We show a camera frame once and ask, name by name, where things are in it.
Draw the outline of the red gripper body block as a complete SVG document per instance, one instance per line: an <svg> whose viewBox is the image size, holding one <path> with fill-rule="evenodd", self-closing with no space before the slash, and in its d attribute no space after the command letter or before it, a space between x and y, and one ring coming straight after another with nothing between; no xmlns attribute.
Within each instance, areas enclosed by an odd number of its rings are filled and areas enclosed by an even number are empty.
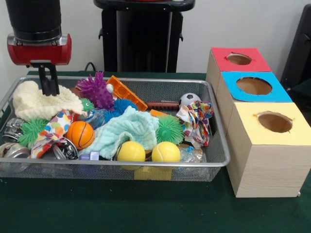
<svg viewBox="0 0 311 233"><path fill-rule="evenodd" d="M29 44L19 41L11 33L7 37L7 48L16 65L29 66L33 61L67 65L71 60L72 41L70 34L63 34L55 41Z"/></svg>

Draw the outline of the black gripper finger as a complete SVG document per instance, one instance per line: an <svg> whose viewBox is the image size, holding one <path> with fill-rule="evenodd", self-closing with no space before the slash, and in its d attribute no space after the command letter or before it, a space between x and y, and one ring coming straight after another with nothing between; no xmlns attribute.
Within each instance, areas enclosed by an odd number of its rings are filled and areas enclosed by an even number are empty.
<svg viewBox="0 0 311 233"><path fill-rule="evenodd" d="M38 73L43 95L50 96L51 95L50 81L46 76L45 67L43 65L38 66Z"/></svg>
<svg viewBox="0 0 311 233"><path fill-rule="evenodd" d="M58 85L58 77L55 65L50 65L49 67L51 80L50 80L50 91L52 95L59 95L59 85Z"/></svg>

